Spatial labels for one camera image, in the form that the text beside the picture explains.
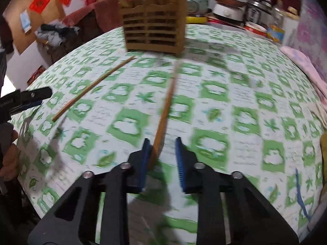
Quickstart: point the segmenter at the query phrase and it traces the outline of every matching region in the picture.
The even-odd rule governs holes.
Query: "blue cable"
[[[300,187],[300,182],[299,182],[299,172],[298,172],[298,169],[296,168],[295,169],[295,177],[296,177],[296,189],[297,189],[297,192],[298,192],[298,204],[301,206],[302,210],[303,210],[303,213],[305,215],[306,218],[308,218],[308,220],[310,221],[311,220],[311,216],[308,214],[306,208],[305,208],[305,204],[302,200],[302,196],[301,196],[301,187]]]

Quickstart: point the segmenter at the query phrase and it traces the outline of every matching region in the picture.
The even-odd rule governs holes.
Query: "pink blanket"
[[[299,50],[287,46],[281,47],[281,52],[306,74],[327,112],[327,83],[321,79],[310,59]]]

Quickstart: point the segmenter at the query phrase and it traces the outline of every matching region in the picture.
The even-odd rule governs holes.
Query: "green and white tablecloth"
[[[84,87],[131,55],[137,59],[51,121]],[[74,50],[32,84],[30,89],[52,87],[52,98],[12,122],[20,130],[20,181],[40,216],[83,171],[109,171],[140,150],[144,138],[153,143],[175,59],[126,53],[117,28]],[[322,189],[323,131],[306,108],[317,101],[306,76],[270,42],[188,25],[160,162],[148,173],[145,192],[129,196],[132,244],[196,240],[196,199],[179,186],[178,136],[216,170],[246,174],[302,233],[308,220],[297,203],[295,169],[309,214]]]

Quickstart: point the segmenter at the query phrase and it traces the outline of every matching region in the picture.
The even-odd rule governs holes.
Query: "wooden chopstick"
[[[165,138],[165,134],[166,134],[167,121],[168,121],[168,116],[169,116],[169,111],[170,111],[170,104],[171,104],[171,100],[174,95],[176,80],[178,77],[178,71],[179,71],[180,66],[181,66],[181,60],[176,61],[175,67],[174,67],[173,79],[171,81],[170,88],[166,94],[165,106],[163,108],[161,118],[159,121],[159,125],[158,125],[158,129],[157,129],[157,133],[154,138],[152,152],[151,152],[151,156],[150,156],[150,159],[148,162],[148,170],[152,170],[154,168],[154,166],[157,162],[157,159],[159,158],[159,155],[161,153],[162,147],[164,145],[164,138]]]
[[[68,102],[53,118],[52,121],[55,122],[61,115],[63,115],[72,105],[75,104],[81,97],[83,97],[87,92],[89,92],[93,87],[99,84],[103,79],[107,76],[111,75],[114,71],[117,71],[120,67],[124,66],[125,64],[129,63],[130,61],[134,60],[135,56],[128,58],[127,60],[123,61],[119,65],[117,65],[114,69],[106,72],[104,75],[100,76],[96,81],[86,87],[79,95],[73,98],[70,102]]]

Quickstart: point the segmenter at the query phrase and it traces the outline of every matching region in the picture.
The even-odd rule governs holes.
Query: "bottle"
[[[283,2],[278,0],[277,4],[271,10],[272,20],[267,29],[267,38],[277,43],[282,43],[285,31],[283,29],[285,11],[283,10]]]

